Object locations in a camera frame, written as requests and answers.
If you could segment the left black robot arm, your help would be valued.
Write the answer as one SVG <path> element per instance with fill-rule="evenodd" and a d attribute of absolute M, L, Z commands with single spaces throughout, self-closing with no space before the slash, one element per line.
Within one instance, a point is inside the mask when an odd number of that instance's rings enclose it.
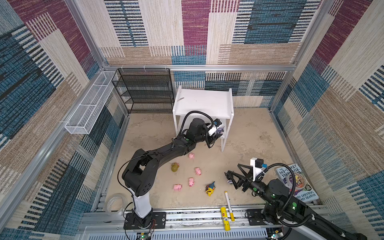
<path fill-rule="evenodd" d="M 219 119 L 213 119 L 201 111 L 191 111 L 186 114 L 182 126 L 172 141 L 158 149 L 151 151 L 137 150 L 127 161 L 125 169 L 119 169 L 120 183 L 133 198 L 134 208 L 125 217 L 125 230 L 149 229 L 158 225 L 166 218 L 165 213 L 156 217 L 150 203 L 149 191 L 155 183 L 158 169 L 169 161 L 187 155 L 196 145 L 205 142 L 208 148 L 214 146 L 216 140 L 222 136 L 219 128 L 223 125 Z"/>

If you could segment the purple-eared black figure toy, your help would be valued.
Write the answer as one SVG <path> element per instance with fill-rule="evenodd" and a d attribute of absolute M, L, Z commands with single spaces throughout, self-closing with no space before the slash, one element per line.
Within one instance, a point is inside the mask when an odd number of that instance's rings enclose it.
<path fill-rule="evenodd" d="M 224 130 L 225 130 L 224 127 L 219 127 L 219 128 L 217 129 L 217 134 L 222 135 L 222 134 L 224 133 Z"/>

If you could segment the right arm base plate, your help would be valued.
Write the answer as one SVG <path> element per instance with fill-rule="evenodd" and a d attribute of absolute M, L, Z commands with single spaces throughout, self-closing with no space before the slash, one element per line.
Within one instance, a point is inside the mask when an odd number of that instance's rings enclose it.
<path fill-rule="evenodd" d="M 250 226 L 265 226 L 267 225 L 264 220 L 261 209 L 248 209 L 245 212 L 245 217 Z"/>

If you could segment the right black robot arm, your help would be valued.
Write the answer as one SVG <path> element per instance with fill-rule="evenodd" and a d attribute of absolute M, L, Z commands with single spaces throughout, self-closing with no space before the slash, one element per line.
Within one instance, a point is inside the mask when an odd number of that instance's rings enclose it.
<path fill-rule="evenodd" d="M 228 180 L 232 181 L 235 189 L 240 187 L 243 191 L 251 190 L 257 197 L 266 202 L 261 213 L 263 221 L 277 225 L 280 224 L 290 229 L 301 230 L 312 240 L 366 240 L 367 237 L 360 233 L 350 233 L 341 229 L 325 219 L 306 203 L 294 197 L 296 179 L 293 178 L 291 189 L 280 180 L 271 180 L 268 184 L 262 181 L 262 176 L 273 167 L 284 167 L 292 175 L 293 170 L 286 164 L 275 163 L 267 166 L 261 173 L 254 175 L 256 168 L 238 164 L 241 174 L 233 171 L 225 172 Z"/>

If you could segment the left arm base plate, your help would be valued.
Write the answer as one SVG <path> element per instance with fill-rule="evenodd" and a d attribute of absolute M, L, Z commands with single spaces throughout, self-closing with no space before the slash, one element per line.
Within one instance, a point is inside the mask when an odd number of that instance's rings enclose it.
<path fill-rule="evenodd" d="M 151 211 L 144 218 L 140 218 L 136 213 L 127 213 L 125 216 L 124 230 L 164 229 L 166 219 L 166 212 Z"/>

